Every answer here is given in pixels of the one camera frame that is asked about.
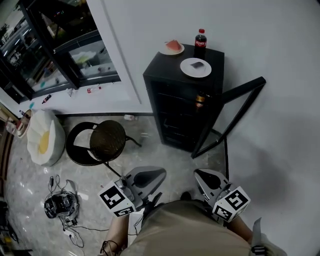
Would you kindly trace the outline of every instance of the round stool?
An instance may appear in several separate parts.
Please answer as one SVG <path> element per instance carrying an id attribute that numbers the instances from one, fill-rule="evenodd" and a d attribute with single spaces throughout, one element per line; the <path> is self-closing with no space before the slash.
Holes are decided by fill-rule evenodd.
<path id="1" fill-rule="evenodd" d="M 93 130 L 90 137 L 90 148 L 74 145 L 76 137 L 84 130 Z M 133 141 L 141 147 L 133 138 L 126 136 L 125 129 L 116 121 L 107 120 L 100 124 L 82 122 L 71 130 L 66 139 L 65 149 L 71 160 L 78 165 L 97 166 L 104 164 L 120 177 L 120 175 L 110 167 L 109 161 L 120 156 L 128 140 Z"/>

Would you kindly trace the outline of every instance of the egg-shaped bean bag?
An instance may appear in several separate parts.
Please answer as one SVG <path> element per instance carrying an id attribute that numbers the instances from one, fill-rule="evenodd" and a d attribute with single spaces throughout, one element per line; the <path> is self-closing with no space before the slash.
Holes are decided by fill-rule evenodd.
<path id="1" fill-rule="evenodd" d="M 38 110 L 34 113 L 26 136 L 31 159 L 40 166 L 54 165 L 64 151 L 66 134 L 51 111 Z"/>

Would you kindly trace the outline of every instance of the gray tile floor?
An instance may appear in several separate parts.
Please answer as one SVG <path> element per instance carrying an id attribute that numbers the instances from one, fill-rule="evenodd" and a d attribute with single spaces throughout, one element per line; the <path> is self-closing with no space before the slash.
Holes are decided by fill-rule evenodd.
<path id="1" fill-rule="evenodd" d="M 189 152 L 161 144 L 155 120 L 151 116 L 140 116 L 135 121 L 125 121 L 122 116 L 68 117 L 63 119 L 62 123 L 68 134 L 78 123 L 98 124 L 104 120 L 118 121 L 128 136 L 142 144 L 139 148 L 128 141 L 122 154 L 110 162 L 120 174 L 126 174 L 138 166 L 159 166 L 166 169 L 166 179 L 155 193 L 163 193 L 159 203 L 177 200 L 184 191 L 192 191 L 194 198 L 201 199 L 193 176 L 193 171 L 197 168 L 225 172 L 223 145 L 192 159 Z M 90 134 L 84 131 L 77 138 L 76 144 L 87 144 L 89 137 Z M 41 167 L 31 161 L 27 151 L 27 138 L 19 140 L 15 137 L 5 183 L 5 199 L 9 205 L 9 220 L 20 238 L 20 244 L 16 246 L 20 249 L 33 249 L 33 255 L 37 256 L 82 256 L 84 253 L 95 256 L 100 250 L 106 231 L 78 228 L 77 231 L 84 241 L 81 251 L 63 234 L 59 219 L 49 219 L 44 212 L 44 200 L 49 193 L 48 181 L 50 176 L 56 174 L 60 175 L 62 186 L 66 179 L 72 180 L 76 183 L 78 192 L 84 195 L 79 198 L 78 225 L 94 229 L 109 227 L 112 216 L 101 203 L 97 193 L 101 190 L 101 185 L 117 180 L 110 170 L 104 165 L 77 165 L 65 151 L 54 166 Z M 134 234 L 132 223 L 129 233 Z"/>

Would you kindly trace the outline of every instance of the window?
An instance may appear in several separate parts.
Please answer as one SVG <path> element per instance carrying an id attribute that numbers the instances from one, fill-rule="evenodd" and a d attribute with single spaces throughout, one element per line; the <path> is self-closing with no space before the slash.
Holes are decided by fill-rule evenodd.
<path id="1" fill-rule="evenodd" d="M 86 0 L 14 4 L 0 3 L 0 78 L 15 101 L 120 81 Z"/>

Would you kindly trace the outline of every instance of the watermelon slice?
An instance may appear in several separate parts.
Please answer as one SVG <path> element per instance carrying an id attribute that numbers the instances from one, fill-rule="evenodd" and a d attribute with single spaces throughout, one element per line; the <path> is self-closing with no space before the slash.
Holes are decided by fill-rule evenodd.
<path id="1" fill-rule="evenodd" d="M 175 53 L 180 52 L 182 48 L 180 43 L 178 43 L 177 40 L 172 40 L 170 42 L 167 42 L 165 45 L 170 51 L 173 51 Z"/>

